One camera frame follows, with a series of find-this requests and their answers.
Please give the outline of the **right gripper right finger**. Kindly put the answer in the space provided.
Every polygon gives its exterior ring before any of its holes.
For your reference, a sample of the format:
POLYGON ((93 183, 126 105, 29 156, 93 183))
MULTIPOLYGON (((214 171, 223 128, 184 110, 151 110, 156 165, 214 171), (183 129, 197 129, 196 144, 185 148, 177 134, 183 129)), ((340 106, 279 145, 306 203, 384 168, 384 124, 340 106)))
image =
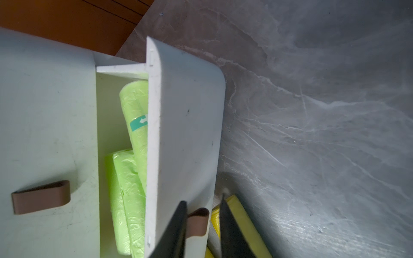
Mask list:
POLYGON ((256 258, 224 196, 220 202, 220 249, 223 258, 256 258))

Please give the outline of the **green roll with label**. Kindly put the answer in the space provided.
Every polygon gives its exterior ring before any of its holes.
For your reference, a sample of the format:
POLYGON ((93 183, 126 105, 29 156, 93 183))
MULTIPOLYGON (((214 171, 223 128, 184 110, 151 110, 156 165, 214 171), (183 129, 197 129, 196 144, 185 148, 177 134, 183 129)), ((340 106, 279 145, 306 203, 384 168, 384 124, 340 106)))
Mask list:
POLYGON ((125 85, 120 91, 119 97, 136 162, 136 171, 143 190, 146 191, 148 81, 134 81, 125 85))

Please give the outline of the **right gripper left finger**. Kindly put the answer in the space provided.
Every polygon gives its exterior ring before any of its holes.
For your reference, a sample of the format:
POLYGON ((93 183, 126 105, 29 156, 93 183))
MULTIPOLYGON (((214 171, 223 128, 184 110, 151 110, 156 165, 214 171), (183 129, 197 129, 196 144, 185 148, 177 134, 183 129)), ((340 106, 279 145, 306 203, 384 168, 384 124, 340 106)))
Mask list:
POLYGON ((181 201, 150 258, 184 257, 187 218, 187 202, 181 201))

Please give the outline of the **yellow roll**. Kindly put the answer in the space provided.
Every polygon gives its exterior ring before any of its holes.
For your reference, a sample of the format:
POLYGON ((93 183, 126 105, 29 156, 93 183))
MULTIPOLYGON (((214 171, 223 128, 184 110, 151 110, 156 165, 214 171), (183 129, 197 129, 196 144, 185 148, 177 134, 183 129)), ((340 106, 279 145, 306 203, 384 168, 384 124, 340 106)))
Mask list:
MULTIPOLYGON (((236 195, 223 195, 228 205, 229 210, 232 213, 234 221, 240 232, 243 235, 249 249, 252 251, 256 258, 271 258, 267 245, 265 244, 261 234, 256 229, 250 216, 247 214, 246 209, 243 207, 241 201, 236 195)), ((220 258, 221 255, 221 223, 220 223, 220 204, 212 209, 210 232, 207 242, 207 257, 220 258)))

